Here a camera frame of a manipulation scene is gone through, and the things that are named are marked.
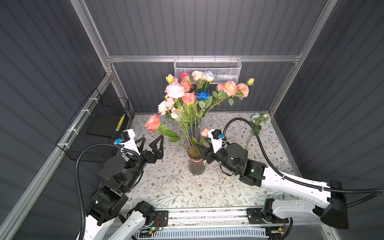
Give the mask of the red glass vase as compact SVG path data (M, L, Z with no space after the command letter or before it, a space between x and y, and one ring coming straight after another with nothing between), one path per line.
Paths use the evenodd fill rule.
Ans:
M206 166L205 161L201 158L201 154L196 147L188 148L189 170L193 175L201 175L204 173Z

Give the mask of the coral pink rose stem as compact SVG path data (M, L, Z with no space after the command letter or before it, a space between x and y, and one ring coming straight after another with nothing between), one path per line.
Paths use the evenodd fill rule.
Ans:
M189 119L186 118L184 114L181 114L178 111L165 111L165 116L169 120L172 120L174 123L179 124L183 134L185 135L185 141L182 140L180 134L171 130L166 124L162 124L160 120L161 116L158 114L150 116L146 123L147 130L149 130L150 132L157 132L161 135L164 135L172 143L180 142L182 146L188 151L188 154L192 155L194 152L194 143L193 140L191 140L188 132L190 127L190 124L188 122Z

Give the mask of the cream peony spray stem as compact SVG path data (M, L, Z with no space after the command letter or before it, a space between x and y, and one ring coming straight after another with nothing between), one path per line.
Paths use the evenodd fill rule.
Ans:
M165 99L158 105L158 113L176 122L186 136L188 155L193 159L200 157L196 144L200 142L198 133L198 100L193 86L187 78L179 81L177 77L168 75L165 88Z

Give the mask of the blue rose stem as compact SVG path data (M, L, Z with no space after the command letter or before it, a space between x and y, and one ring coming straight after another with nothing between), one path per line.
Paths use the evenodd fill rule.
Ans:
M209 90L205 91L198 91L196 94L197 97L197 111L196 111L196 123L199 124L202 120L202 118L205 116L208 108L211 106L211 103L213 101L213 97L210 94Z

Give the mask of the white green spray stem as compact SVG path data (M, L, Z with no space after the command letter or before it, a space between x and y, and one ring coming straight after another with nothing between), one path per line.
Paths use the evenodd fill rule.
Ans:
M246 120L248 120L252 124L252 126L257 130L257 133L260 134L263 129L263 126L271 122L271 116L267 112L261 112L251 115L250 117L246 118Z

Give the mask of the peach spray rose branch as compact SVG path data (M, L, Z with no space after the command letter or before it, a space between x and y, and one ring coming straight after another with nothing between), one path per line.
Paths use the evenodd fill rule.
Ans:
M204 90L209 90L210 94L213 97L213 101L211 106L208 108L206 114L213 110L216 106L223 104L225 101L228 102L230 106L234 104L234 99L237 98L239 100L243 100L247 98L250 93L250 87L255 83L254 78L249 78L246 83L238 83L236 84L233 81L226 82L224 84L218 84L214 90L209 90L208 86L204 84Z

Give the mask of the pink cream spray rose stem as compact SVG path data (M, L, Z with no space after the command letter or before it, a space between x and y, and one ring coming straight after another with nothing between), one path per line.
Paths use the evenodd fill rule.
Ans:
M175 76L170 76L171 83L167 86L167 108L171 112L178 111L179 113L183 114L184 108L183 108L183 101L182 96L185 93L193 93L192 90L194 89L192 86L192 82L185 82L185 81L179 81L179 79Z

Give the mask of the white rose stem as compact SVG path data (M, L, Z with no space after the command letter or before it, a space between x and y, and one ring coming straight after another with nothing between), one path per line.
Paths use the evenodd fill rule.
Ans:
M211 83L215 79L215 75L211 71L205 71L203 79Z

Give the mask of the hot pink rose stem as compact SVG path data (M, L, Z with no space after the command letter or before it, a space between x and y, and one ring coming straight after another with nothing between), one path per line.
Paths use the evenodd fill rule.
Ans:
M187 72L183 72L180 74L180 77L181 77L181 80L182 81L185 81L185 82L190 82L191 79L190 79L190 74L187 73Z

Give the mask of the small pink tulip stem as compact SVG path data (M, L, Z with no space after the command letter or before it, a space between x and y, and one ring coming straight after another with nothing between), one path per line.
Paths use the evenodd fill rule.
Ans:
M200 130L200 131L201 131L201 135L202 135L201 141L199 143L197 143L196 139L194 139L194 141L192 141L193 145L192 145L192 149L191 149L191 155L192 155L193 159L198 159L200 157L200 153L199 153L198 148L196 147L196 144L203 145L205 143L205 140L208 137L209 129L205 128L205 129Z

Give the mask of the blue purple glass vase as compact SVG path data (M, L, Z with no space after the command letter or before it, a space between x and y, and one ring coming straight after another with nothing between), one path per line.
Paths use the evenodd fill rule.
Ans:
M199 143L202 139L201 131L199 128L199 124L201 122L201 119L193 120L188 129L189 138L191 141L194 141L194 139L197 140L197 143Z

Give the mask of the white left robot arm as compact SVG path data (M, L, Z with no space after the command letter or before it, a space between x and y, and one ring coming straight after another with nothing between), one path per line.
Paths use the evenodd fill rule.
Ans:
M123 205L128 201L127 193L135 188L144 174L147 164L154 164L164 157L164 136L160 135L144 149L146 138L137 141L124 134L116 143L99 143L83 150L75 164L75 184L80 204L81 225L78 238L86 236L87 217L96 220L97 226L102 226L119 216ZM89 205L84 204L80 183L79 166L83 156L98 147L114 148L120 151L116 156L106 160L102 170L98 173L101 186L92 196Z

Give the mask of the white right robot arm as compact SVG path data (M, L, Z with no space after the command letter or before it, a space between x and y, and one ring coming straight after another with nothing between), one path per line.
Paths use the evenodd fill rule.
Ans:
M319 219L322 223L340 230L349 228L346 198L341 193L325 190L324 182L314 182L289 174L277 174L272 167L248 159L248 151L238 144L214 150L198 145L202 158L208 164L216 161L239 176L249 186L275 189L298 197L296 201L279 201L266 198L262 210L256 213L266 223L287 223L290 218Z

